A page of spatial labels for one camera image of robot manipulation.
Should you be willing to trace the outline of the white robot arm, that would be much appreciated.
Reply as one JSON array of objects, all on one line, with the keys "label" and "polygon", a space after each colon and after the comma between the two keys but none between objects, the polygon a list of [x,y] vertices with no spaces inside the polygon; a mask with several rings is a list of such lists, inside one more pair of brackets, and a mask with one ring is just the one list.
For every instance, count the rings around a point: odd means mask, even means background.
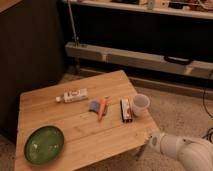
[{"label": "white robot arm", "polygon": [[154,132],[148,145],[178,160],[186,171],[213,171],[213,144],[205,139]]}]

